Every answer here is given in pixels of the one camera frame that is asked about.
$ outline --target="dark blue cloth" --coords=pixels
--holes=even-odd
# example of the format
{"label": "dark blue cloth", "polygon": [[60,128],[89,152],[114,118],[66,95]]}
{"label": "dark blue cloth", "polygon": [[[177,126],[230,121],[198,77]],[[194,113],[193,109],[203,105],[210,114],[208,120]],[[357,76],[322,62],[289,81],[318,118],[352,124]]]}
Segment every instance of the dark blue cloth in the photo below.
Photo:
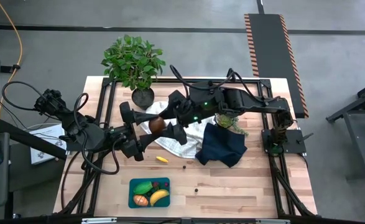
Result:
{"label": "dark blue cloth", "polygon": [[203,165],[206,165],[209,160],[219,160],[230,168],[239,162],[246,150],[243,134],[236,134],[208,123],[203,137],[203,146],[195,157]]}

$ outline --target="wooden table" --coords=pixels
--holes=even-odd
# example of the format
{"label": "wooden table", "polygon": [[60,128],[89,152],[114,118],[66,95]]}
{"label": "wooden table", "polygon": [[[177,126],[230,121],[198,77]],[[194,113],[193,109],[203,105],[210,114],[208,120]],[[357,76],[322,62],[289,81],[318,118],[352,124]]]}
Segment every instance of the wooden table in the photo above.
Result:
{"label": "wooden table", "polygon": [[[83,109],[82,114],[95,116],[98,98],[103,77],[87,77],[84,92],[90,99]],[[294,112],[290,99],[286,79],[271,78],[274,96],[287,99],[292,116]],[[243,88],[241,84],[227,84],[233,88]],[[258,94],[255,85],[248,85],[249,89]],[[174,90],[182,93],[180,83],[153,83],[155,101],[168,101],[168,95]],[[131,108],[140,110],[131,101],[132,91],[117,85],[114,96],[111,126],[122,125],[119,114],[119,104],[128,101]],[[108,96],[104,101],[107,108]],[[120,163],[120,172],[117,175],[101,175],[98,199],[96,203],[96,216],[114,217],[195,217],[195,218],[273,218],[277,217],[275,198],[270,177],[269,160],[262,149],[260,132],[263,129],[261,114],[245,113],[239,117],[239,125],[247,132],[245,143],[247,151],[238,164],[228,168],[220,161],[211,161],[201,165],[196,159],[182,159],[152,143],[144,153],[145,160],[136,162],[134,158],[127,159],[121,152],[117,153]],[[137,135],[145,134],[136,127]],[[169,160],[164,164],[156,160],[161,156]],[[286,163],[289,172],[290,184],[295,193],[307,208],[316,213],[310,178],[304,160],[298,155],[286,154]],[[65,201],[68,202],[81,185],[83,170],[80,169],[83,159],[79,155],[67,176],[65,184]],[[114,170],[115,165],[111,154],[104,160],[104,169]],[[140,208],[128,207],[129,181],[133,178],[168,177],[171,183],[171,204],[167,208]],[[281,190],[282,201],[287,210],[285,191]],[[58,192],[54,212],[61,209],[60,191]]]}

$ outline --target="teal tray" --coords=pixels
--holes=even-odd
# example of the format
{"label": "teal tray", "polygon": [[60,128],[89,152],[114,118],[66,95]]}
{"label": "teal tray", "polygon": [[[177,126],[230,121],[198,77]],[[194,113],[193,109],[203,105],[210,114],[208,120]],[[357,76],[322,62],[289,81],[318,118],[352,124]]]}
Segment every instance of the teal tray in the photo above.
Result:
{"label": "teal tray", "polygon": [[[150,197],[145,196],[145,198],[147,199],[147,201],[149,202],[148,205],[145,206],[138,206],[137,204],[135,204],[134,202],[134,188],[135,186],[137,186],[138,184],[142,183],[142,182],[146,182],[146,181],[151,181],[153,182],[158,182],[160,185],[159,189],[164,189],[164,190],[168,190],[168,192],[170,192],[170,179],[166,178],[166,177],[161,177],[161,178],[140,178],[140,179],[131,179],[130,180],[130,186],[129,186],[129,193],[128,193],[128,207],[130,208],[150,208]],[[164,187],[164,183],[168,182],[169,186],[168,187]],[[164,197],[159,199],[153,207],[168,207],[170,205],[170,196]]]}

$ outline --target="concrete floor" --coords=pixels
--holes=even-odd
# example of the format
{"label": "concrete floor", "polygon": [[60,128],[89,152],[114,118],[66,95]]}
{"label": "concrete floor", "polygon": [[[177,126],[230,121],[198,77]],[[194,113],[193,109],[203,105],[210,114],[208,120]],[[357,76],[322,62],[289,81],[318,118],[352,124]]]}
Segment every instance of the concrete floor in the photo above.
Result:
{"label": "concrete floor", "polygon": [[[243,14],[256,13],[256,0],[2,0],[17,24],[118,27],[244,28]],[[365,0],[263,0],[266,13],[283,14],[289,29],[365,30]],[[7,20],[0,11],[0,23]],[[58,89],[68,105],[83,90],[87,75],[102,75],[103,50],[124,33],[21,31],[22,69],[15,80],[39,90]],[[251,77],[245,34],[130,33],[164,49],[163,59],[186,76],[223,77],[233,67]],[[310,112],[300,119],[318,213],[328,218],[365,221],[365,181],[347,183],[345,175],[361,169],[344,122],[325,117],[354,100],[365,86],[365,35],[291,35],[293,51]],[[15,63],[19,47],[13,31],[0,30],[0,59]],[[2,75],[4,83],[8,78]],[[10,100],[32,106],[37,96],[21,86]],[[14,110],[26,124],[41,123],[35,113]],[[3,119],[11,121],[6,113]],[[15,211],[25,216],[49,214],[59,180],[18,192]]]}

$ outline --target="orange and black striped tape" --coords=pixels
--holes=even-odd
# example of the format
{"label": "orange and black striped tape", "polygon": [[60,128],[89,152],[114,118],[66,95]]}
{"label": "orange and black striped tape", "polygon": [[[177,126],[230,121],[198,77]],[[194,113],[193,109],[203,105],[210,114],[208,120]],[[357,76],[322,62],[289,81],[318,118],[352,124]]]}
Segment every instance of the orange and black striped tape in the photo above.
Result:
{"label": "orange and black striped tape", "polygon": [[304,108],[304,117],[305,118],[308,118],[309,117],[309,112],[308,112],[307,104],[306,104],[305,98],[304,98],[304,92],[302,90],[300,76],[298,75],[297,65],[295,64],[293,50],[292,50],[292,44],[290,43],[290,38],[289,38],[289,35],[287,34],[287,28],[286,28],[286,23],[284,21],[284,18],[283,18],[282,15],[279,15],[279,16],[280,16],[280,21],[282,22],[282,27],[283,27],[283,31],[284,31],[284,37],[286,39],[287,48],[289,50],[290,59],[292,61],[293,71],[294,71],[295,79],[297,81],[298,90],[300,92],[302,107]]}
{"label": "orange and black striped tape", "polygon": [[254,40],[252,39],[251,24],[250,24],[250,18],[249,18],[248,14],[244,15],[244,23],[246,25],[247,41],[249,42],[252,74],[255,77],[259,77],[257,57],[256,57],[256,49],[254,47]]}

